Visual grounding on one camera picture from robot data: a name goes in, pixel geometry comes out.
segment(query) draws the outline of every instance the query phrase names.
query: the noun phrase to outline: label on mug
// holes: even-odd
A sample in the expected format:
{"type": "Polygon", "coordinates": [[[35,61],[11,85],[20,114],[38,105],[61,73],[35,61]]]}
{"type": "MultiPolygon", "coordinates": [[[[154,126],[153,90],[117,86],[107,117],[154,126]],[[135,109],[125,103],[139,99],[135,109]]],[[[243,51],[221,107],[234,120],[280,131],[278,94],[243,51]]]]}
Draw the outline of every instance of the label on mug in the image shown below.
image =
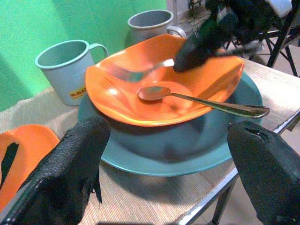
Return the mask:
{"type": "Polygon", "coordinates": [[[77,90],[70,92],[69,95],[72,97],[72,99],[77,99],[77,98],[82,97],[84,95],[85,91],[86,91],[86,88],[85,88],[85,86],[83,86],[77,90]]]}

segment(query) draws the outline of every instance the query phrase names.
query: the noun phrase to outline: metal spoon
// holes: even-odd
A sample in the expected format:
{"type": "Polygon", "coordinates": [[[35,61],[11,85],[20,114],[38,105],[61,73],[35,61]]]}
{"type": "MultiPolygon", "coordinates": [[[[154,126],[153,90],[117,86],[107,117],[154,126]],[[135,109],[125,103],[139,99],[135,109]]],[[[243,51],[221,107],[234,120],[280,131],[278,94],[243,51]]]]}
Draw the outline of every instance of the metal spoon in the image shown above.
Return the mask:
{"type": "Polygon", "coordinates": [[[238,116],[250,117],[250,118],[260,118],[268,115],[270,109],[265,106],[256,106],[256,105],[237,105],[230,103],[222,103],[222,102],[213,102],[208,100],[202,100],[195,97],[190,97],[182,94],[171,93],[171,90],[166,87],[146,87],[142,88],[137,93],[138,97],[146,100],[146,101],[155,101],[159,100],[163,97],[172,95],[179,98],[184,98],[186,100],[190,100],[193,102],[198,102],[203,105],[210,106],[212,108],[231,113],[238,116]]]}

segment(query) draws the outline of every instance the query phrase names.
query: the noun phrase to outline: table leg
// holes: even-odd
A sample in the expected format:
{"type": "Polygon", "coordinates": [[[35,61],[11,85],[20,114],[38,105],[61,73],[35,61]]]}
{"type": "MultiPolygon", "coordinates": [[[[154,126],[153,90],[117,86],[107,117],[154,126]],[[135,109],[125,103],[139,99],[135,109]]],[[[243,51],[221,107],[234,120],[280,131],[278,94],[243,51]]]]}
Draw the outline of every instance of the table leg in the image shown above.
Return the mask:
{"type": "Polygon", "coordinates": [[[292,54],[291,54],[291,51],[290,51],[290,47],[287,46],[285,48],[285,51],[286,51],[286,55],[288,57],[288,61],[289,61],[290,65],[291,65],[291,68],[292,68],[292,73],[294,74],[294,76],[298,77],[296,67],[295,67],[295,64],[294,64],[294,61],[293,61],[293,58],[292,58],[292,54]]]}
{"type": "Polygon", "coordinates": [[[215,213],[213,216],[213,219],[211,221],[212,225],[218,225],[220,223],[221,217],[223,215],[223,212],[225,210],[225,207],[228,203],[229,197],[231,195],[231,192],[233,191],[233,187],[235,185],[237,178],[234,180],[234,182],[226,189],[225,192],[222,193],[222,195],[219,197],[215,209],[215,213]]]}

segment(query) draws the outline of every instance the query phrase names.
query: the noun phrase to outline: metal mug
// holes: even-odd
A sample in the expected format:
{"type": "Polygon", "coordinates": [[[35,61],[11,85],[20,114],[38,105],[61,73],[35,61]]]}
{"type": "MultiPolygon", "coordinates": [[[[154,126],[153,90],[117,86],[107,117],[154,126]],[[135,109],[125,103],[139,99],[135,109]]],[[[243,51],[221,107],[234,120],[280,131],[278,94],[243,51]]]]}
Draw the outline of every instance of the metal mug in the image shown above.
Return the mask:
{"type": "Polygon", "coordinates": [[[36,66],[42,70],[64,104],[80,104],[86,91],[86,69],[95,64],[90,52],[95,47],[101,47],[108,56],[104,45],[70,40],[49,47],[36,57],[36,66]]]}
{"type": "Polygon", "coordinates": [[[173,13],[167,10],[149,10],[130,17],[127,23],[134,44],[164,33],[176,33],[186,38],[183,29],[170,26],[173,17],[173,13]]]}

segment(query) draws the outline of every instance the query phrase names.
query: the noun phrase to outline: orange plate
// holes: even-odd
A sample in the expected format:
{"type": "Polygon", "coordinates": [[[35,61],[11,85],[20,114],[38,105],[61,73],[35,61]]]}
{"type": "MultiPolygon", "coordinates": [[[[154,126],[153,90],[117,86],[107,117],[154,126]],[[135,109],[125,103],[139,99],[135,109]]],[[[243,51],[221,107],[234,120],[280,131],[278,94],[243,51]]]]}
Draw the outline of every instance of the orange plate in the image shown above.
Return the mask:
{"type": "Polygon", "coordinates": [[[0,161],[3,160],[7,147],[10,144],[16,143],[19,145],[15,159],[0,189],[0,212],[15,196],[21,184],[42,158],[59,141],[52,130],[38,124],[23,125],[0,134],[0,161]]]}
{"type": "Polygon", "coordinates": [[[88,95],[105,115],[127,124],[156,127],[181,123],[204,115],[210,107],[178,97],[167,96],[147,102],[137,96],[139,89],[166,86],[171,92],[218,102],[226,101],[236,89],[243,70],[237,57],[210,59],[201,67],[176,73],[172,67],[153,71],[139,82],[126,82],[106,71],[109,63],[132,71],[150,68],[166,59],[174,59],[185,39],[163,34],[133,45],[86,72],[88,95]]]}

